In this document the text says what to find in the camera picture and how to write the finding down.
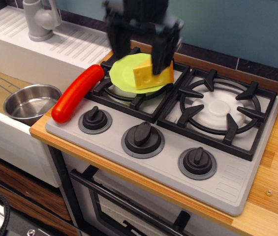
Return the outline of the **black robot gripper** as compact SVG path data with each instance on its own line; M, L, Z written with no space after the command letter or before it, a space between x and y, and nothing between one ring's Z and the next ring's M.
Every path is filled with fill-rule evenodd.
M153 74L170 66L180 47L184 23L168 11L168 0L105 0L105 24L114 55L122 59L130 51L132 34L156 38L152 45Z

